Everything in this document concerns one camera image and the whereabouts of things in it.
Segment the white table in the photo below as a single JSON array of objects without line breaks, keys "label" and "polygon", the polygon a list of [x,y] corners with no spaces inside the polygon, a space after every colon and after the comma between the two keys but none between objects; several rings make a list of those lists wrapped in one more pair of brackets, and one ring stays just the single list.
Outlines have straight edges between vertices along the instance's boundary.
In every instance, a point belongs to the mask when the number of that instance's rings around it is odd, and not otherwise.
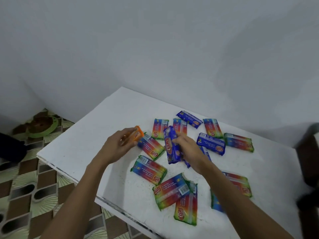
[{"label": "white table", "polygon": [[[173,124],[173,118],[181,110],[122,87],[43,148],[38,157],[78,182],[86,166],[114,132],[135,125],[151,130],[155,118],[169,119],[169,124]],[[302,180],[296,151],[221,121],[219,125],[222,132],[252,138],[255,152],[226,147],[224,156],[210,152],[212,161],[221,170],[247,177],[253,193],[251,200],[295,238],[302,238],[295,201],[309,189]],[[205,132],[203,124],[198,129],[188,126],[188,135],[194,140],[200,132]],[[184,163],[169,165],[166,154],[157,160],[168,169],[164,180],[184,172],[187,179],[198,183],[197,226],[176,221],[174,205],[159,211],[153,185],[130,172],[140,153],[144,154],[134,148],[106,169],[95,200],[99,205],[152,238],[157,236],[145,228],[165,238],[238,238],[228,217],[210,208],[210,190],[204,178],[192,168],[187,169]]]}]

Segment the forearm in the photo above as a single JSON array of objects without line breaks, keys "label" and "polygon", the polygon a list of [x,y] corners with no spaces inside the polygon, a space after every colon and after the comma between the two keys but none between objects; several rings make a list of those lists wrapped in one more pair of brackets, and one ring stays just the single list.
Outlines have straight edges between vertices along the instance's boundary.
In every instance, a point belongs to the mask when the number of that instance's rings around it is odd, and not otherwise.
[{"label": "forearm", "polygon": [[83,238],[90,211],[105,168],[92,161],[59,212],[54,217],[41,239]]},{"label": "forearm", "polygon": [[213,163],[205,165],[203,176],[240,238],[292,238],[248,197],[242,195]]}]

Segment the patterned floor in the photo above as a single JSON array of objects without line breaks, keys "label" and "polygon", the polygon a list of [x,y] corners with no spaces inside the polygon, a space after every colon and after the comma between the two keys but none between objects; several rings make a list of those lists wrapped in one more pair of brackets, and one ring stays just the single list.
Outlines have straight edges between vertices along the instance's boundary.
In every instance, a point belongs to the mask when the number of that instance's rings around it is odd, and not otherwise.
[{"label": "patterned floor", "polygon": [[[58,127],[47,136],[26,137],[25,124],[13,130],[12,136],[24,140],[28,148],[20,163],[0,158],[0,238],[39,238],[75,188],[69,179],[36,158],[37,152],[73,125],[46,109],[34,118],[45,116],[58,119]],[[84,238],[148,238],[97,204],[90,218]]]}]

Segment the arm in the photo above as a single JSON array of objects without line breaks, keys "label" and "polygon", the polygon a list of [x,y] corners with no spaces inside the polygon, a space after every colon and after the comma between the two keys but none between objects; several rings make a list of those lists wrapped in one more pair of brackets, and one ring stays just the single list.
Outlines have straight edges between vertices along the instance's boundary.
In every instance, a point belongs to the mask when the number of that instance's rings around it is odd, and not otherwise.
[{"label": "arm", "polygon": [[180,133],[173,142],[180,144],[185,160],[206,179],[240,238],[293,239],[248,197],[242,195],[208,160],[193,139]]},{"label": "arm", "polygon": [[137,142],[120,146],[125,134],[136,128],[125,128],[110,136],[98,154],[86,167],[85,173],[51,224],[43,232],[41,239],[83,238],[89,222],[89,215],[106,167],[119,160]]}]

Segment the orange packet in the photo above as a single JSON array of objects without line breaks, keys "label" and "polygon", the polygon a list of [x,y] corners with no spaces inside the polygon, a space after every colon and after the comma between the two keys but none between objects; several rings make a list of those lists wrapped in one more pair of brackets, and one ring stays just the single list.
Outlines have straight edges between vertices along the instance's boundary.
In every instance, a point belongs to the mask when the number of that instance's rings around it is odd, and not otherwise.
[{"label": "orange packet", "polygon": [[133,132],[128,132],[127,134],[124,135],[125,139],[123,140],[121,146],[133,141],[138,142],[144,136],[144,133],[139,126],[135,126],[135,128],[137,128],[137,130]]}]

